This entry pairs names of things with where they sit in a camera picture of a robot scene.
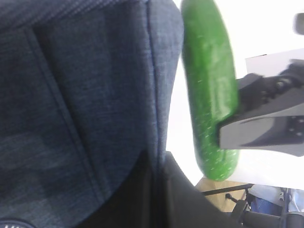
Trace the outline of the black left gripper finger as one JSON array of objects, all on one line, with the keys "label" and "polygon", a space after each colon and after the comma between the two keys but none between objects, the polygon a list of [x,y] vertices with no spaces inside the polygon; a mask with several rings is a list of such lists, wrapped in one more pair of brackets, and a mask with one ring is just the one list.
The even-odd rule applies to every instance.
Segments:
[{"label": "black left gripper finger", "polygon": [[242,227],[191,184],[170,152],[166,152],[163,164],[163,192],[168,228]]}]

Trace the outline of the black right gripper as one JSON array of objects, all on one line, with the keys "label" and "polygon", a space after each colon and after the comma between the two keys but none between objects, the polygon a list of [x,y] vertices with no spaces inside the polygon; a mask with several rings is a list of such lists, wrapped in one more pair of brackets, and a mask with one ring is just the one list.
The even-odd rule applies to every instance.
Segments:
[{"label": "black right gripper", "polygon": [[295,59],[276,76],[250,73],[237,83],[241,115],[220,126],[220,148],[303,157],[304,62]]}]

